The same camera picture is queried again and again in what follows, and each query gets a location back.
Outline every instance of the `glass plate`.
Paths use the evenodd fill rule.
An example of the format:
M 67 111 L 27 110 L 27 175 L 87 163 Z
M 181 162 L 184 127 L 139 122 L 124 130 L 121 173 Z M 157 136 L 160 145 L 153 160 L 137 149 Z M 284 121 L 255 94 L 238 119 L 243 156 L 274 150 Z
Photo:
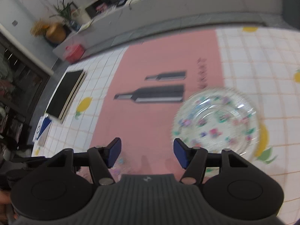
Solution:
M 212 153 L 230 148 L 251 161 L 259 140 L 258 112 L 234 89 L 206 89 L 191 96 L 178 111 L 172 130 L 172 140 L 175 138 L 188 147 L 203 147 Z

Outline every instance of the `blue gripper pad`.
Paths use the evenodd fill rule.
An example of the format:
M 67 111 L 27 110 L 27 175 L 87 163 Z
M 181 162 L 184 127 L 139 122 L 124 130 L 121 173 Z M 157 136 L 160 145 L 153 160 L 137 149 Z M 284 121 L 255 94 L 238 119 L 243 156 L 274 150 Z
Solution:
M 107 160 L 106 166 L 107 168 L 112 168 L 115 164 L 119 154 L 121 153 L 122 143 L 120 138 L 115 138 L 105 149 L 108 151 L 106 153 Z
M 177 160 L 179 161 L 179 164 L 184 169 L 186 169 L 191 162 L 189 160 L 189 156 L 188 156 L 189 150 L 190 150 L 190 148 L 188 148 L 187 145 L 181 141 L 181 139 L 176 138 L 174 140 L 174 144 L 173 144 L 174 154 L 175 154 Z

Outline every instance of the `black circular disc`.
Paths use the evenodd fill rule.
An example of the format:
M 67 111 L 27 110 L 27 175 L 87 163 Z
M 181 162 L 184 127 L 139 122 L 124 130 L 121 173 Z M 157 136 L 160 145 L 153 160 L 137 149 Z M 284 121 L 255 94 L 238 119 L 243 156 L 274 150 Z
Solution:
M 221 172 L 204 184 L 203 196 L 215 210 L 240 220 L 277 214 L 284 199 L 280 185 L 256 168 Z
M 16 212 L 34 220 L 56 220 L 81 210 L 93 195 L 92 185 L 64 168 L 28 174 L 12 189 Z
M 238 180 L 228 185 L 228 192 L 239 200 L 254 200 L 260 197 L 263 189 L 251 180 Z

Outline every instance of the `potted plant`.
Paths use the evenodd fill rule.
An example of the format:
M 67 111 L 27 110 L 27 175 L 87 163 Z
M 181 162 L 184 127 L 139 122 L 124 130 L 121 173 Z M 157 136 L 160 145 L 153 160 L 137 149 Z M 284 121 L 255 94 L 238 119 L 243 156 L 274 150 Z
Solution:
M 49 24 L 41 19 L 30 30 L 34 37 L 43 36 L 51 46 L 57 46 L 66 38 L 66 31 L 60 23 Z
M 57 7 L 53 5 L 55 10 L 58 12 L 58 14 L 51 15 L 49 18 L 55 17 L 55 16 L 60 16 L 64 18 L 65 22 L 75 31 L 78 31 L 80 29 L 80 26 L 77 24 L 75 20 L 72 19 L 71 17 L 71 7 L 70 3 L 67 3 L 65 5 L 65 0 L 60 1 L 62 4 L 62 9 L 59 7 L 58 0 L 57 0 Z

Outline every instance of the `red container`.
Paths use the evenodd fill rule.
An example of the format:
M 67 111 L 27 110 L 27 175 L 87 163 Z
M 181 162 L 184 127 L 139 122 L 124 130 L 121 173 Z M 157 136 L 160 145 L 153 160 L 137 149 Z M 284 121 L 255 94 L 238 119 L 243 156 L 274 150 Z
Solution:
M 84 51 L 85 49 L 80 44 L 67 46 L 62 57 L 70 63 L 75 63 L 82 57 Z

